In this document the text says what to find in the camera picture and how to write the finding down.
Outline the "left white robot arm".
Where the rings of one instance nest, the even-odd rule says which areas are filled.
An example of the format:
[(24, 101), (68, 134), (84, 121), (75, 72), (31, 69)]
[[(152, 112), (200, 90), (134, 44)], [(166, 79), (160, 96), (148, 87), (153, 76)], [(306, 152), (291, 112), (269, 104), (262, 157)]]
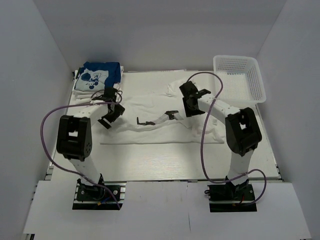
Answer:
[(91, 157), (92, 126), (99, 123), (110, 129), (125, 111), (121, 101), (122, 91), (107, 87), (90, 102), (79, 104), (79, 112), (63, 115), (59, 120), (56, 150), (72, 163), (80, 175), (80, 183), (89, 186), (88, 193), (96, 200), (105, 196), (106, 187)]

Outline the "white plastic basket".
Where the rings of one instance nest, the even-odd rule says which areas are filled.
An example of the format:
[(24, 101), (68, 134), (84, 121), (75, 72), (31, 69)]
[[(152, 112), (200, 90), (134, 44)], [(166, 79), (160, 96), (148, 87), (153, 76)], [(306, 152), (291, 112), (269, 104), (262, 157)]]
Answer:
[(267, 99), (258, 61), (253, 57), (216, 55), (213, 72), (223, 82), (219, 98), (230, 105), (245, 108)]

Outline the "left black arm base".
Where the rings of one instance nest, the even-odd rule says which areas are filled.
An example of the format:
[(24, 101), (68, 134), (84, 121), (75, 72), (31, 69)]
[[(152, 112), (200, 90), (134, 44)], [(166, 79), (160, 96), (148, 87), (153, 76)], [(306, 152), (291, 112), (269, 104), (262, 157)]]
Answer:
[[(110, 183), (106, 185), (113, 193), (118, 204), (122, 207), (125, 199), (126, 184)], [(90, 195), (89, 190), (79, 183), (75, 189), (75, 195), (72, 205), (73, 210), (93, 210), (93, 211), (118, 211), (120, 208), (111, 196), (111, 194), (103, 189), (97, 196)]]

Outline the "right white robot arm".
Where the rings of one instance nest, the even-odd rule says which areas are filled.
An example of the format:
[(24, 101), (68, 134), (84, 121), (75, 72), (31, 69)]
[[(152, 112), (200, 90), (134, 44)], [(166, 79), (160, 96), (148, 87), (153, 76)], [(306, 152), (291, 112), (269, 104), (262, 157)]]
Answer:
[(188, 81), (179, 87), (187, 117), (208, 114), (225, 126), (226, 143), (231, 150), (231, 162), (226, 175), (226, 195), (236, 200), (248, 184), (248, 170), (254, 150), (262, 140), (262, 134), (252, 108), (232, 106), (207, 89), (198, 90)]

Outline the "white t shirt robot print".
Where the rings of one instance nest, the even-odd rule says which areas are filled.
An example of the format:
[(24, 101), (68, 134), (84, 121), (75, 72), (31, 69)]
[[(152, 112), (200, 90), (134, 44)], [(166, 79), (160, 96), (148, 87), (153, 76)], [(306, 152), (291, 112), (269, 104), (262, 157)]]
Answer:
[(215, 117), (206, 114), (187, 117), (179, 87), (186, 78), (167, 84), (165, 90), (126, 96), (125, 108), (112, 127), (101, 132), (102, 145), (199, 143), (222, 144), (225, 129)]

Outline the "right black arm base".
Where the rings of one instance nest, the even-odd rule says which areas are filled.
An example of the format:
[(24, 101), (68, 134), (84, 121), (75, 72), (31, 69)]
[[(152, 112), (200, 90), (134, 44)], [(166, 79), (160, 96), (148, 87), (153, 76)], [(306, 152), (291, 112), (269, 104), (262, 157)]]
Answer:
[(256, 203), (252, 203), (256, 198), (251, 184), (236, 193), (232, 193), (226, 184), (212, 184), (207, 187), (204, 194), (208, 197), (209, 210), (211, 213), (245, 213), (257, 211)]

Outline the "blue white t shirt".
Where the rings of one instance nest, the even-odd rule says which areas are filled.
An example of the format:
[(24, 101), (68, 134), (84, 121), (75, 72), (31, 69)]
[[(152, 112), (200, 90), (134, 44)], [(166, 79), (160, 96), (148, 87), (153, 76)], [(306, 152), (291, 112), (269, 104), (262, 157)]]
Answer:
[(75, 75), (74, 90), (95, 92), (119, 85), (124, 67), (119, 62), (85, 62)]

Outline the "folded white t shirt stack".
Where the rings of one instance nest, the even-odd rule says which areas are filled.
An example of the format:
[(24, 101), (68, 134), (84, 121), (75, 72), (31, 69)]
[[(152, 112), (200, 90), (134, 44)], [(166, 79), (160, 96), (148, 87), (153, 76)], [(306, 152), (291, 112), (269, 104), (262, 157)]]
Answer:
[[(113, 88), (117, 89), (117, 90), (120, 90), (122, 91), (122, 81), (119, 85), (115, 85)], [(73, 86), (73, 90), (72, 90), (73, 94), (74, 94), (74, 97), (79, 100), (80, 102), (84, 102), (85, 100), (90, 100), (92, 99), (93, 96), (100, 96), (104, 93), (104, 89), (103, 90), (98, 90), (98, 91), (95, 91), (95, 92), (79, 92), (79, 91), (75, 91), (74, 90), (74, 86)]]

